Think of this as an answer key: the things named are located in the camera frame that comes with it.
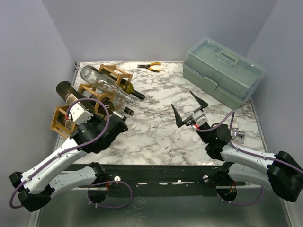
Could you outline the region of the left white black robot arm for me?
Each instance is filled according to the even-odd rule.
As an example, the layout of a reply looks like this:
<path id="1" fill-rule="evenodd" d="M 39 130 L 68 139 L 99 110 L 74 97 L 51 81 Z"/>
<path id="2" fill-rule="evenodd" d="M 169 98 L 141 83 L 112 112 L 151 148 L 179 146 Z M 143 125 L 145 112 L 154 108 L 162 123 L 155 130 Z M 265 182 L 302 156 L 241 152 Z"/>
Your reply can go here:
<path id="1" fill-rule="evenodd" d="M 87 154 L 98 154 L 109 148 L 117 136 L 127 130 L 126 123 L 117 116 L 110 116 L 106 121 L 94 116 L 79 124 L 71 136 L 41 163 L 23 173 L 10 175 L 15 188 L 9 200 L 10 207 L 33 212 L 64 191 L 86 185 L 101 186 L 107 176 L 98 162 L 67 174 L 62 172 Z"/>

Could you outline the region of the clear square liquor bottle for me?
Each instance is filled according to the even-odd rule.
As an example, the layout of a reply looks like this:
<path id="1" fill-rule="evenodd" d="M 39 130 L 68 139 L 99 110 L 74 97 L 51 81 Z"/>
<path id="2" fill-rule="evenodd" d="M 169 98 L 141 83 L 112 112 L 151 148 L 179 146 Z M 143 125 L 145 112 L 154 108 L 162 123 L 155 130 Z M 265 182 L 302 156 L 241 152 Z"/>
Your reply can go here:
<path id="1" fill-rule="evenodd" d="M 124 108 L 124 112 L 127 113 L 130 116 L 134 115 L 134 111 L 132 109 L 128 108 L 128 107 Z"/>

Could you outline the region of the wooden wine rack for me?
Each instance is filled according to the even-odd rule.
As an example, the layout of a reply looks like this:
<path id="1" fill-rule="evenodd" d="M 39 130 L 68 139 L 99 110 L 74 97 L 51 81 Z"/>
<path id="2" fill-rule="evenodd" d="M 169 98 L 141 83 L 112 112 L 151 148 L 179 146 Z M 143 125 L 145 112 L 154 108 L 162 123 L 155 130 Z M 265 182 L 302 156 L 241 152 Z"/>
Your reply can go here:
<path id="1" fill-rule="evenodd" d="M 57 94 L 66 103 L 57 106 L 51 123 L 51 130 L 65 139 L 78 132 L 105 130 L 105 136 L 110 133 L 118 135 L 127 131 L 126 116 L 118 113 L 112 97 L 133 103 L 131 98 L 116 81 L 110 77 L 108 70 L 100 71 L 90 65 L 82 68 L 81 78 L 85 84 L 76 90 L 68 81 L 62 81 L 56 86 Z"/>

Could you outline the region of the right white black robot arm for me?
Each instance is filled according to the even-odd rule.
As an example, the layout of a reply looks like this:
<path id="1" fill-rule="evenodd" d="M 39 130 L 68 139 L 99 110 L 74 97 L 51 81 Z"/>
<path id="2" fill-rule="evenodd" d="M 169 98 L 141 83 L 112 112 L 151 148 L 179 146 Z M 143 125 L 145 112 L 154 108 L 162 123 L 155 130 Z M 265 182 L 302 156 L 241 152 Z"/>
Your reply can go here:
<path id="1" fill-rule="evenodd" d="M 219 123 L 210 126 L 203 109 L 208 107 L 203 99 L 193 96 L 199 103 L 189 117 L 182 119 L 173 107 L 177 127 L 191 126 L 206 144 L 205 150 L 212 159 L 223 162 L 218 181 L 223 185 L 231 182 L 246 182 L 271 189 L 280 198 L 296 202 L 303 189 L 303 169 L 284 151 L 277 154 L 257 152 L 232 143 L 232 125 L 227 119 L 234 119 L 230 111 Z"/>

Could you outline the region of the clear glass bottle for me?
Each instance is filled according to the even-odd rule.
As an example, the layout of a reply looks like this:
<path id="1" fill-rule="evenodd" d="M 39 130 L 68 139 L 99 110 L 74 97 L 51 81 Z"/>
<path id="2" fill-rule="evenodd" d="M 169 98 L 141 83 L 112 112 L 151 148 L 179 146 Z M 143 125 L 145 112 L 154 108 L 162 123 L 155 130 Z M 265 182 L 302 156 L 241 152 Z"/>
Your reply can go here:
<path id="1" fill-rule="evenodd" d="M 84 81 L 103 93 L 113 94 L 131 104 L 135 102 L 135 99 L 124 92 L 111 77 L 93 66 L 84 66 L 80 72 L 80 76 Z"/>

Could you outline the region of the dark green wine bottle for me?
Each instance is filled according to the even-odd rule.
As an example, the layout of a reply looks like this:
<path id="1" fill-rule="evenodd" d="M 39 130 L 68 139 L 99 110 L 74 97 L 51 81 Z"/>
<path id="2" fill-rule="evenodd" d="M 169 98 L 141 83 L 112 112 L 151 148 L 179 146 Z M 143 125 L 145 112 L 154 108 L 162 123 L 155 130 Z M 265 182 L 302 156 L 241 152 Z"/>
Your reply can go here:
<path id="1" fill-rule="evenodd" d="M 123 115 L 122 113 L 119 113 L 118 111 L 114 110 L 112 111 L 112 115 L 116 115 L 119 118 L 121 118 L 124 122 L 126 121 L 127 117 L 125 115 Z"/>
<path id="2" fill-rule="evenodd" d="M 124 78 L 121 78 L 119 84 L 118 84 L 121 89 L 126 92 L 127 94 L 131 94 L 141 100 L 145 99 L 145 95 L 141 94 L 140 92 L 136 91 L 132 85 L 131 82 L 125 80 Z"/>

